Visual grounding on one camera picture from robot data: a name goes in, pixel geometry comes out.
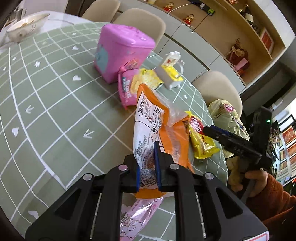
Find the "orange sleeve forearm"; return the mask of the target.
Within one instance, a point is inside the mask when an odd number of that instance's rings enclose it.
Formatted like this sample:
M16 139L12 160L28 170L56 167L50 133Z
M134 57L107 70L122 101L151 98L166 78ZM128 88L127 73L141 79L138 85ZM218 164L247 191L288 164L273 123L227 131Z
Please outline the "orange sleeve forearm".
M247 207L263 222L270 234L280 230L285 221L295 222L295 196L286 192L276 179L268 174L267 184L261 192L249 197Z

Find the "person right hand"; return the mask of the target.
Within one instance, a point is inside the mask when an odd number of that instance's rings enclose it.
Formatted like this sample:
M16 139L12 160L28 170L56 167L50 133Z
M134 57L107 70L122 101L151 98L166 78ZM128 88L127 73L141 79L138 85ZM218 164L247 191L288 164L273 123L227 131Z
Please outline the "person right hand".
M259 170L241 172L241 161L239 157L227 159L226 164L229 171L231 171L228 178L228 184L235 193L243 189L244 179L254 181L254 187L252 188L249 197L255 197L266 187L268 173L262 168Z

